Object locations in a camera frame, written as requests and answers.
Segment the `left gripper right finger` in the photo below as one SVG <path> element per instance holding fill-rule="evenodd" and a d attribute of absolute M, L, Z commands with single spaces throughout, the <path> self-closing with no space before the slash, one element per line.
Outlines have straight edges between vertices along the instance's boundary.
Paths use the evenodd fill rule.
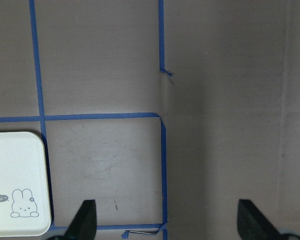
<path fill-rule="evenodd" d="M 281 234 L 249 199 L 237 205 L 237 232 L 242 240 L 280 240 Z"/>

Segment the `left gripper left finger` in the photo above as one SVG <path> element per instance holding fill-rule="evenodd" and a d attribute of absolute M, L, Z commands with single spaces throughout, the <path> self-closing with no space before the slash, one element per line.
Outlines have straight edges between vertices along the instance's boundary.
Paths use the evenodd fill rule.
<path fill-rule="evenodd" d="M 64 234 L 66 240 L 94 240 L 97 233 L 96 201 L 84 200 Z"/>

